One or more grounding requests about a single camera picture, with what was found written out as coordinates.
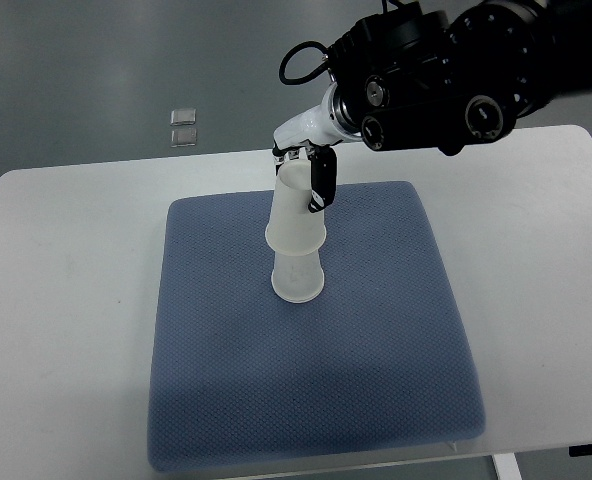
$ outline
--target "plastic cup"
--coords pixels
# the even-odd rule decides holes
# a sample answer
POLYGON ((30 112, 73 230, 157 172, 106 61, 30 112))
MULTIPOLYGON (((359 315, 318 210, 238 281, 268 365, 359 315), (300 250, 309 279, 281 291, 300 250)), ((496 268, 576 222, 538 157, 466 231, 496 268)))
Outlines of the plastic cup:
POLYGON ((313 300, 323 290, 325 274, 320 266, 318 250, 289 256, 276 253, 272 271, 272 287, 283 300, 304 303, 313 300))
POLYGON ((308 255, 325 242, 325 212, 311 213, 311 162, 291 160, 278 170, 274 199, 265 229, 267 244, 283 255, 308 255))

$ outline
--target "blue mat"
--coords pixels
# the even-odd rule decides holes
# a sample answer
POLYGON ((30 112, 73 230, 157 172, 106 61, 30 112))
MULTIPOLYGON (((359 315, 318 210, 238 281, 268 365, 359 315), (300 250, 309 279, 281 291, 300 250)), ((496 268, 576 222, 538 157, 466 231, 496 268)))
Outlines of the blue mat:
POLYGON ((445 270, 411 184, 340 186, 325 288, 270 283, 272 192, 169 209, 148 450, 159 471, 473 438, 485 416, 445 270))

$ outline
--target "floor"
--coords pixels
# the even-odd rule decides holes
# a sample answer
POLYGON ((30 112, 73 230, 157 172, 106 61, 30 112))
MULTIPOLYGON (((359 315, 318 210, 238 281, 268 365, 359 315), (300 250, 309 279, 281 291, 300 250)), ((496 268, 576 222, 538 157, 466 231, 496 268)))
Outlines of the floor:
MULTIPOLYGON (((421 1, 450 20, 477 1, 421 1)), ((283 55, 330 44, 378 0, 0 0, 0 176, 21 168, 269 148, 327 81, 285 87, 283 55), (197 109, 198 143, 170 147, 171 110, 197 109)), ((298 56, 294 74, 319 62, 298 56)), ((592 94, 560 99, 519 127, 574 123, 592 134, 592 94)), ((592 478, 566 449, 517 455, 523 478, 592 478)), ((317 478, 495 478, 489 458, 317 478)))

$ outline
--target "white table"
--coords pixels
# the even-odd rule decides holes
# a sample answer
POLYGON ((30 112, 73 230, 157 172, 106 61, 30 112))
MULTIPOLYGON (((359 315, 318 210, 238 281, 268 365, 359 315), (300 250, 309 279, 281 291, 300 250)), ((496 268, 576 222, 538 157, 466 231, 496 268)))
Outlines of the white table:
MULTIPOLYGON (((202 472, 257 475, 592 443, 592 140, 519 130, 455 158, 337 147, 339 182, 408 180, 478 368, 485 433, 202 472)), ((268 151, 21 170, 0 180, 0 478, 157 478, 146 459, 165 217, 273 188, 268 151)))

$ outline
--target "small square object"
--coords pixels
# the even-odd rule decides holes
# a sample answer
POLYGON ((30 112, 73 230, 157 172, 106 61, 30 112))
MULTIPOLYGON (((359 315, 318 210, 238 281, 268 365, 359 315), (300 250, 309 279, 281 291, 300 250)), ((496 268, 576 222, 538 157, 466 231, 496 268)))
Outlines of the small square object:
POLYGON ((196 145, 195 128, 172 130, 172 147, 187 147, 189 145, 196 145))
POLYGON ((172 111, 172 125, 192 125, 196 123, 195 108, 179 108, 172 111))

